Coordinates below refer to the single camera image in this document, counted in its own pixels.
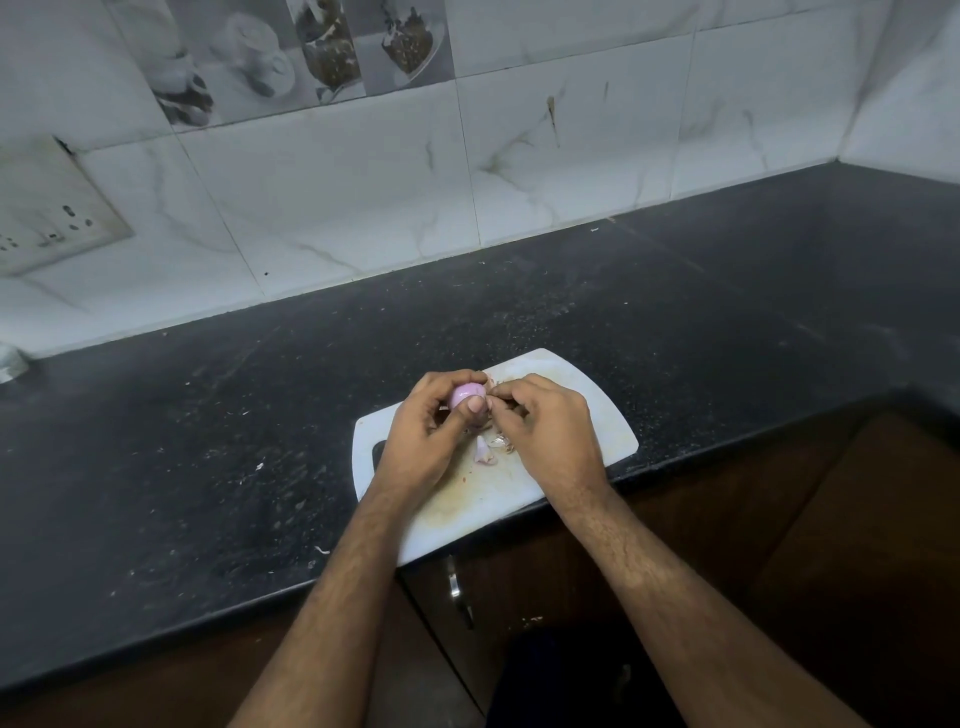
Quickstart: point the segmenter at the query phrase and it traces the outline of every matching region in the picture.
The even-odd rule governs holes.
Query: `backsplash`
[[[960,182],[960,5],[898,0],[841,159]]]
[[[134,235],[0,279],[0,340],[49,355],[831,160],[889,11],[7,3],[0,143],[62,140]]]

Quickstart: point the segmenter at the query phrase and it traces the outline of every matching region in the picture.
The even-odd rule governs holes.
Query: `right hand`
[[[526,410],[511,408],[514,401]],[[587,400],[540,375],[506,381],[487,397],[496,426],[516,447],[523,467],[554,506],[578,491],[607,484]]]

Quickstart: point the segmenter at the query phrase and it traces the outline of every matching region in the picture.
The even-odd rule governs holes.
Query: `white marble tile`
[[[174,137],[81,166],[134,237],[0,279],[0,341],[45,355],[263,300]]]
[[[888,0],[698,33],[673,196],[836,158]]]
[[[701,0],[446,0],[457,77],[693,30]]]
[[[723,28],[794,12],[850,6],[859,2],[863,0],[704,0],[700,29]]]
[[[0,140],[51,133],[99,149],[171,133],[99,0],[3,4]]]
[[[666,200],[690,42],[458,79],[482,243]]]
[[[932,39],[930,29],[900,23],[898,47],[877,50],[896,66],[864,99],[841,159],[960,182],[960,7],[927,20]]]
[[[478,245],[452,81],[180,139],[268,296]]]

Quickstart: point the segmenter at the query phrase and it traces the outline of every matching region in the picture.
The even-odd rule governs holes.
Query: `cutting board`
[[[570,362],[546,349],[527,352],[484,370],[497,382],[539,374],[587,398],[593,427],[600,441],[604,465],[634,454],[636,436],[603,390]],[[373,479],[373,447],[387,439],[400,402],[357,420],[353,430],[353,487],[363,497]],[[488,430],[490,440],[495,433]],[[454,452],[453,460],[436,490],[414,517],[400,547],[399,563],[406,564],[441,546],[472,533],[543,497],[516,452],[496,449],[497,462],[473,461],[474,438]]]

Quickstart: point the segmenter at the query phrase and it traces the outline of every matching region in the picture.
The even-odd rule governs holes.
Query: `onion skin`
[[[446,398],[446,406],[449,407],[450,410],[454,410],[457,408],[457,405],[467,397],[485,397],[486,395],[487,390],[483,384],[477,384],[473,381],[468,382],[467,384],[461,384],[450,393],[450,396]]]

